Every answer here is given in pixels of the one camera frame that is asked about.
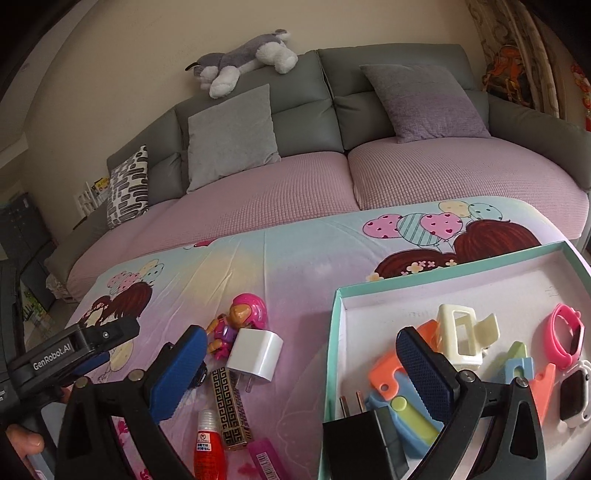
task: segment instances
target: patterned pillow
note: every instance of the patterned pillow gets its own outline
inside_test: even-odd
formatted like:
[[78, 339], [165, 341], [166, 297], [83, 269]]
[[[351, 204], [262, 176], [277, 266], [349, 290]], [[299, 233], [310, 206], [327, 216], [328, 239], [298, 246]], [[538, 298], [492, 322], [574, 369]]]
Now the patterned pillow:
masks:
[[109, 230], [136, 218], [148, 209], [148, 151], [145, 145], [113, 169], [109, 187]]

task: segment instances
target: white phone charger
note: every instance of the white phone charger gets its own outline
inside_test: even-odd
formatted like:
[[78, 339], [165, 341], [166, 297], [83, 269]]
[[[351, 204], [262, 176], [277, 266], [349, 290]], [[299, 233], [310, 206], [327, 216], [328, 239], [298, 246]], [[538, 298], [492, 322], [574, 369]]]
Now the white phone charger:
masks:
[[282, 347], [283, 340], [276, 333], [241, 328], [226, 367], [241, 375], [249, 375], [246, 392], [250, 392], [254, 379], [273, 380]]

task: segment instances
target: red bottle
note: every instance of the red bottle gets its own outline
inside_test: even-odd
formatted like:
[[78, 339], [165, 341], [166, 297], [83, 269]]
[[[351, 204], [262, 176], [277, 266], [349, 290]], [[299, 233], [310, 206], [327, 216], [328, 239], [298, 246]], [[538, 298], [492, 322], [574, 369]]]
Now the red bottle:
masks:
[[213, 410], [199, 412], [194, 472], [197, 480], [226, 480], [226, 455]]

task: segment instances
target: pink bracelet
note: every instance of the pink bracelet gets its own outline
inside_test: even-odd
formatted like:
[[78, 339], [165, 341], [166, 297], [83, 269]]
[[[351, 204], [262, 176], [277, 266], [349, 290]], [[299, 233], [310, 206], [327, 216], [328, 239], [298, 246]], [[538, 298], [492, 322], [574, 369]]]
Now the pink bracelet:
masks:
[[[567, 323], [573, 335], [573, 340], [568, 352], [564, 350], [564, 347], [556, 338], [556, 331], [554, 330], [556, 317], [562, 318]], [[575, 311], [575, 309], [572, 309], [564, 303], [559, 303], [548, 317], [546, 330], [544, 332], [544, 347], [546, 350], [546, 356], [550, 362], [555, 364], [556, 367], [561, 370], [570, 368], [581, 355], [584, 332], [585, 325], [581, 322], [581, 313]]]

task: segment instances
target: stuffed animal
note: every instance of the stuffed animal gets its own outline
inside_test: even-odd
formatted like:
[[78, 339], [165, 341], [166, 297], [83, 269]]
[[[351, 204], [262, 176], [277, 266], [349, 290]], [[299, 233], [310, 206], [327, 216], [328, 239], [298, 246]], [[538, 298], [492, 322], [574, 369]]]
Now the stuffed animal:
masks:
[[234, 90], [242, 73], [264, 65], [273, 65], [278, 73], [289, 72], [297, 63], [297, 55], [283, 43], [290, 36], [287, 30], [259, 35], [228, 53], [208, 53], [189, 65], [201, 81], [201, 89], [211, 98], [226, 96]]

